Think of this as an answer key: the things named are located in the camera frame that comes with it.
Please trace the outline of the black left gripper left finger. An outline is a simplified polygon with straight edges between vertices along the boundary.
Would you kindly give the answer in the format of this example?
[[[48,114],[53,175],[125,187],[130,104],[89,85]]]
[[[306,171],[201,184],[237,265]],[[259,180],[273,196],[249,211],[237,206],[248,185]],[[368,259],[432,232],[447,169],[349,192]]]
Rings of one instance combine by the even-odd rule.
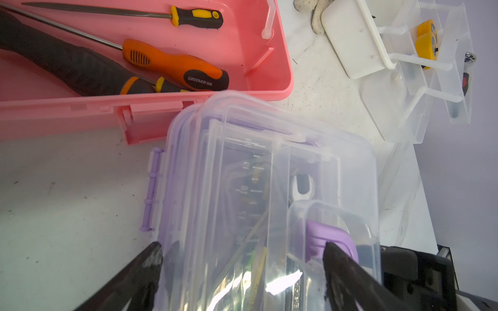
[[[162,270],[159,242],[149,244],[77,310],[152,310]]]

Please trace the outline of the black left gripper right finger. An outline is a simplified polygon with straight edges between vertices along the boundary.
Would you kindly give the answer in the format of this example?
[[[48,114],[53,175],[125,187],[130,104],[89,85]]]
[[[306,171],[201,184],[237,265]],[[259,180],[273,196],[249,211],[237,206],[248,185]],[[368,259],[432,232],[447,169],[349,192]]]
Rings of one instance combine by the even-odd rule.
[[[332,310],[409,309],[335,243],[326,243],[323,263],[327,297]]]

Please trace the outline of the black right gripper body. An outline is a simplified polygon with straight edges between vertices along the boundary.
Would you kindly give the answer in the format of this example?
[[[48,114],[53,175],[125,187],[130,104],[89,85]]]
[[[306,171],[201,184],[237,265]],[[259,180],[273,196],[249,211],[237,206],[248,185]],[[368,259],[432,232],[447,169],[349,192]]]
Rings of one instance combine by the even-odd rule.
[[[497,310],[497,302],[457,288],[450,259],[381,246],[383,285],[410,310]]]

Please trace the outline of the purple toolbox with clear lid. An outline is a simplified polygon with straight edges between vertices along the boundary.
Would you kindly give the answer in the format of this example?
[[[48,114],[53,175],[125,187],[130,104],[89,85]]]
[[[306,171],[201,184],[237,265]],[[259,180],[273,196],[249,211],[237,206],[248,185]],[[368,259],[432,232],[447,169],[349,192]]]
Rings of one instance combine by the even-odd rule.
[[[328,242],[383,278],[362,137],[224,91],[183,109],[150,164],[143,225],[164,256],[154,310],[329,310]],[[315,195],[289,205],[296,174]]]

